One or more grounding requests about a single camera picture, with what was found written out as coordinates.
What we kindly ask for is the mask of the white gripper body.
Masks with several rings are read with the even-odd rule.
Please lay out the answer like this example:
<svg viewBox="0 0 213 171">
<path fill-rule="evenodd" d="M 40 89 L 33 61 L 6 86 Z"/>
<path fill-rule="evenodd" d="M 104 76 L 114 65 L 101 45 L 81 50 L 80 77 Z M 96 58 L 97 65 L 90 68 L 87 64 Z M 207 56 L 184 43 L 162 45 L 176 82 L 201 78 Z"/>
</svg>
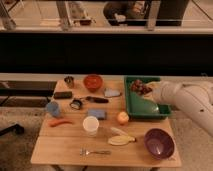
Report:
<svg viewBox="0 0 213 171">
<path fill-rule="evenodd" d="M 145 95 L 146 100 L 151 100 L 157 104 L 172 104 L 173 103 L 173 85 L 168 81 L 152 81 L 147 83 L 151 92 Z"/>
</svg>

